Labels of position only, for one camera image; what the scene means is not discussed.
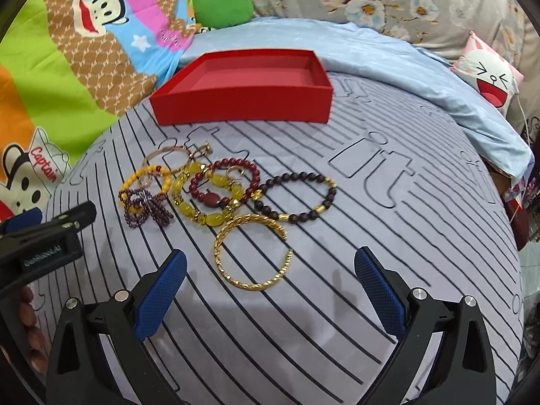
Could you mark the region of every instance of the green cushion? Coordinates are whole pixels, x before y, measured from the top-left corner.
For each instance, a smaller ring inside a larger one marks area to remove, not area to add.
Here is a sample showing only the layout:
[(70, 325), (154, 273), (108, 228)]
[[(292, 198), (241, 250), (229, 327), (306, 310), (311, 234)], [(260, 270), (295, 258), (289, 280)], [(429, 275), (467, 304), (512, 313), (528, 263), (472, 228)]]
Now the green cushion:
[(253, 17), (251, 0), (193, 0), (195, 19), (204, 27), (237, 26)]

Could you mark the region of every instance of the colorful blanket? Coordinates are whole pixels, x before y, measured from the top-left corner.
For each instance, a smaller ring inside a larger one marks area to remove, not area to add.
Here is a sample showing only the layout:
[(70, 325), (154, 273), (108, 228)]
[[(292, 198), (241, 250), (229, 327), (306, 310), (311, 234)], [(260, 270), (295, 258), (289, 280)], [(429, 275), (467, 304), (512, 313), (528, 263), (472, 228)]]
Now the colorful blanket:
[(0, 220), (44, 208), (196, 29), (191, 0), (28, 0), (0, 43)]

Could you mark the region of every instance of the pink stripe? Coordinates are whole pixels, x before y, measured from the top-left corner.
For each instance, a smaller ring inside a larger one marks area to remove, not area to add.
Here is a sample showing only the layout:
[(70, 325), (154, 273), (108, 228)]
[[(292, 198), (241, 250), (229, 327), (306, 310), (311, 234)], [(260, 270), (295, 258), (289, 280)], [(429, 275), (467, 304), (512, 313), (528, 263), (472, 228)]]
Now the pink stripe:
[(167, 16), (161, 11), (157, 0), (127, 0), (133, 14), (156, 36), (156, 43), (171, 50), (186, 50), (192, 40), (182, 38), (180, 32), (167, 28)]

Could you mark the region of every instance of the finger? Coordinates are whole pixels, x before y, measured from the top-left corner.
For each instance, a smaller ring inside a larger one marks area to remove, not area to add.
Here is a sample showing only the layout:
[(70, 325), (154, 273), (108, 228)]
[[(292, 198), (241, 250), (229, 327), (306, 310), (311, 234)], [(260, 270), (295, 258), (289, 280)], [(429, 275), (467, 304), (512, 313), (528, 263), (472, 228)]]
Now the finger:
[(45, 347), (45, 337), (40, 329), (31, 327), (28, 329), (28, 343), (32, 349), (43, 350)]
[(47, 368), (49, 367), (48, 359), (43, 356), (43, 354), (37, 350), (32, 350), (30, 354), (30, 363), (32, 367), (36, 369), (37, 372), (47, 373)]
[(23, 286), (21, 289), (21, 301), (23, 303), (31, 303), (33, 300), (32, 289), (28, 286)]
[(37, 317), (31, 305), (27, 303), (19, 304), (19, 318), (26, 327), (36, 325)]
[(11, 364), (11, 361), (9, 359), (9, 355), (7, 354), (7, 351), (5, 351), (5, 349), (3, 347), (0, 347), (0, 349), (2, 349), (2, 353), (4, 354), (4, 358), (6, 359), (6, 361)]

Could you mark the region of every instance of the open red tray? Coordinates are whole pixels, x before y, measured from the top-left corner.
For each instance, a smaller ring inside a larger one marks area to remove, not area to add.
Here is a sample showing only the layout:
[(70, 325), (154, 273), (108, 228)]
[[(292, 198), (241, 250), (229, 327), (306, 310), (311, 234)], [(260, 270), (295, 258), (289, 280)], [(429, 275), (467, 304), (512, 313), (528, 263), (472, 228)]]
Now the open red tray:
[(307, 50), (206, 53), (150, 96), (160, 125), (222, 120), (326, 123), (332, 85)]

